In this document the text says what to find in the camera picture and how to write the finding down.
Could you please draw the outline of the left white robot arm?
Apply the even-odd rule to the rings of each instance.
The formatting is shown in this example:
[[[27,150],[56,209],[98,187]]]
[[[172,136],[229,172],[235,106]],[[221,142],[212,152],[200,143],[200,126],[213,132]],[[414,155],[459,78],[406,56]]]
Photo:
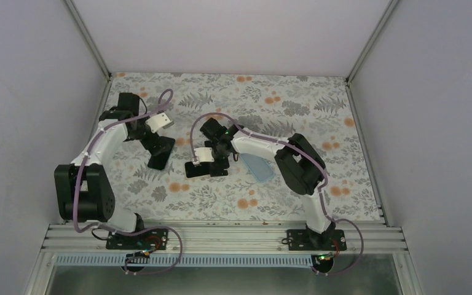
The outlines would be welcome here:
[[[84,150],[54,171],[61,218],[72,221],[78,233],[100,228],[122,234],[122,241],[132,249],[145,244],[147,233],[136,225],[136,214],[115,209],[106,167],[123,142],[147,141],[156,135],[146,120],[163,114],[169,101],[160,98],[155,109],[140,114],[141,102],[139,95],[120,93],[117,105],[99,116],[97,130]]]

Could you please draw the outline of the black phone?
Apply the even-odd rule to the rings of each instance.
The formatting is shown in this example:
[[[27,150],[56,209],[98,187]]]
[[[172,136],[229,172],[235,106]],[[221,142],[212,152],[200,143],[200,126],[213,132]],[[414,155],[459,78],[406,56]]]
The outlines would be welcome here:
[[[198,165],[193,162],[186,162],[184,164],[184,169],[186,173],[186,178],[196,178],[201,176],[210,175],[211,163],[202,162]]]
[[[147,166],[151,169],[162,171],[165,169],[176,140],[166,136],[160,136],[150,145],[150,159]]]

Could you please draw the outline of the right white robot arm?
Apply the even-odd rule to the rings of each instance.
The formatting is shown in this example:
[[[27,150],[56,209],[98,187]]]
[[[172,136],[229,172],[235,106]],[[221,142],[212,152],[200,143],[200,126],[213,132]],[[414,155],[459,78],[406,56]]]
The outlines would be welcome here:
[[[226,176],[229,158],[243,154],[276,163],[285,184],[303,196],[308,241],[315,250],[323,250],[332,242],[328,230],[330,219],[325,216],[316,190],[328,182],[326,165],[308,140],[295,133],[289,138],[256,133],[241,125],[223,127],[216,119],[208,119],[200,128],[207,138],[205,147],[193,150],[193,160],[185,164],[186,176]]]

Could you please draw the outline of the light blue phone case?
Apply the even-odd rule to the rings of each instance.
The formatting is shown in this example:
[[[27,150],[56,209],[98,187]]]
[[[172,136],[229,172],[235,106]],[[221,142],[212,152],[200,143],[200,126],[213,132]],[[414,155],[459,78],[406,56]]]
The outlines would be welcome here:
[[[266,159],[252,154],[240,154],[240,159],[258,183],[265,183],[274,178],[275,173]]]

